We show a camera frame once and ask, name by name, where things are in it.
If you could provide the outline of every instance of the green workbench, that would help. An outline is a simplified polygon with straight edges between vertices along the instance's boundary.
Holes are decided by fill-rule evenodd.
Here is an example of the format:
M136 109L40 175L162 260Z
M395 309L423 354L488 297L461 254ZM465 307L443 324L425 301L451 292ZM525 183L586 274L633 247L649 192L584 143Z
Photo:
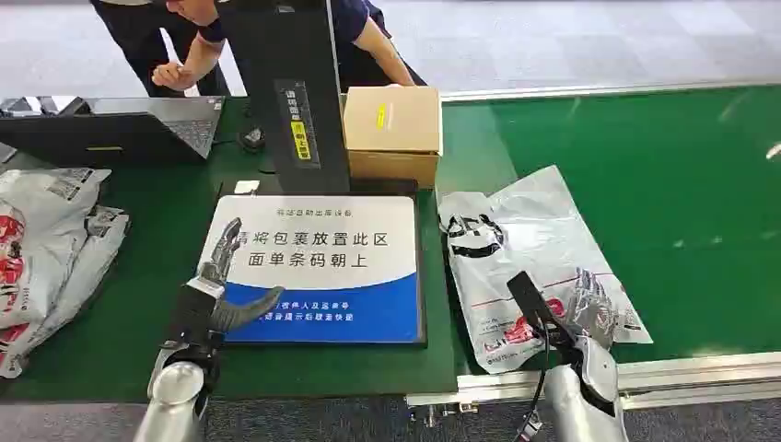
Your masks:
M98 299L37 349L4 400L145 401L179 285L194 275L223 181L278 190L263 155L235 142L247 99L229 99L207 166L117 169L101 203L133 223ZM456 388L449 303L432 192L417 198L428 346L233 347L221 352L218 398L441 392Z
M244 124L243 106L228 102L218 140ZM720 379L737 381L748 375L729 370L749 363L766 369L763 379L781 379L781 154L771 157L781 142L779 111L778 86L448 97L437 188L493 192L559 167L655 340L614 347L623 390L713 366ZM118 170L105 204L127 209L134 226L114 272L92 309L36 351L4 398L142 400L219 184L256 176L258 167L269 166L224 143L208 167ZM533 373L491 377L474 363L445 288L435 195L419 197L427 349L231 348L217 395L412 393L411 404L528 395ZM467 389L481 391L455 394ZM503 392L485 394L492 389Z

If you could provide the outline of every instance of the laptop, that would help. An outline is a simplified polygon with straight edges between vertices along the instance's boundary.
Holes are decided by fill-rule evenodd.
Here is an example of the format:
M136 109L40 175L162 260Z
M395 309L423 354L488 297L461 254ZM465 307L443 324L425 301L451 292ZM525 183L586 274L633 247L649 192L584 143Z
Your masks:
M90 99L87 115L0 118L0 143L60 167L198 163L223 98Z

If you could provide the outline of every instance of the laptop keyboard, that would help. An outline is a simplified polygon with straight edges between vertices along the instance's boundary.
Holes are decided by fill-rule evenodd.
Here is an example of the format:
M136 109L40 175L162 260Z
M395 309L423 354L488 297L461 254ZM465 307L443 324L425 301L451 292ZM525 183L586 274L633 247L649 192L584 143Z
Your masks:
M195 150L209 147L212 142L214 123L208 120L188 122L165 122L169 129Z

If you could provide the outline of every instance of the robotic hand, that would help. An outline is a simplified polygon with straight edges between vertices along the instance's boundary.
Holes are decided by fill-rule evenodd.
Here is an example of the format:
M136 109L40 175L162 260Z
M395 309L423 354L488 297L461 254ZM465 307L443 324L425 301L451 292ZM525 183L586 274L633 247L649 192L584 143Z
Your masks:
M223 333L258 319L282 295L284 289L278 286L246 306L222 299L240 230L239 218L228 223L211 261L203 263L197 275L181 287L167 339L146 388L149 406L134 442L202 440L201 421L219 379L217 350Z
M618 367L610 352L581 327L562 323L526 272L507 282L507 287L534 332L545 339L546 351L553 345L562 356L562 364L547 374L542 372L540 379L553 408L557 440L628 442L618 396ZM532 411L520 428L519 439L531 440L540 426Z

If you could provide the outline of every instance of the blue and white sign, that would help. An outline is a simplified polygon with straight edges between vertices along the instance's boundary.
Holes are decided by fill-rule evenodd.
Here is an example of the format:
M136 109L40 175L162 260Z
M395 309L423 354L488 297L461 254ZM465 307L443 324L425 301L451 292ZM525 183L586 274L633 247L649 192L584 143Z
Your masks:
M225 196L201 262L242 222L226 298L286 288L233 343L417 343L424 339L414 202L404 196Z

